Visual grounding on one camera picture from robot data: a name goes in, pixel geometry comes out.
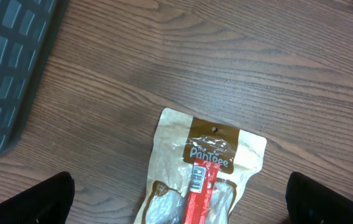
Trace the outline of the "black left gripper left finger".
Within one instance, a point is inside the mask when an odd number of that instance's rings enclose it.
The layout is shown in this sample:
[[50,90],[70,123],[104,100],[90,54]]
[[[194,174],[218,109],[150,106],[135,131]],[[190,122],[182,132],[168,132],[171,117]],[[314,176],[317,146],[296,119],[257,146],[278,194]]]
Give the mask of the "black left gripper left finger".
[[65,224],[74,196],[74,179],[60,172],[0,203],[0,224]]

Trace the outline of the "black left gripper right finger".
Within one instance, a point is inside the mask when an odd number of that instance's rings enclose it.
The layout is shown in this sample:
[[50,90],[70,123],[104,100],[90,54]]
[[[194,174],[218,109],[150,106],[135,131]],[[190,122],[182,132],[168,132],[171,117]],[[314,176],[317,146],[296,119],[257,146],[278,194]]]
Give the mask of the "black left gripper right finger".
[[353,201],[300,172],[291,173],[285,198],[292,223],[353,224]]

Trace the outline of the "red stick sachet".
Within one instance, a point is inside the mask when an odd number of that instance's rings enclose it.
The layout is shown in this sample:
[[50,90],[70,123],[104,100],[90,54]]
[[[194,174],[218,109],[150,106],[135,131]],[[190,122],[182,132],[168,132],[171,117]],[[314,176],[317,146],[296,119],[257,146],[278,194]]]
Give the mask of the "red stick sachet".
[[195,159],[182,224],[205,224],[220,165]]

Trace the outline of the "beige Pantree snack pouch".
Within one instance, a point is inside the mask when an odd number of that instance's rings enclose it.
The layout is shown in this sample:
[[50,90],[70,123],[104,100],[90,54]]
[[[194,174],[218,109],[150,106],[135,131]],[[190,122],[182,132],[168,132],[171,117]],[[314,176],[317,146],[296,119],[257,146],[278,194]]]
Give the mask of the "beige Pantree snack pouch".
[[262,169],[266,144],[262,136],[165,108],[135,223],[182,223],[195,159],[220,165],[205,223],[229,223],[249,178]]

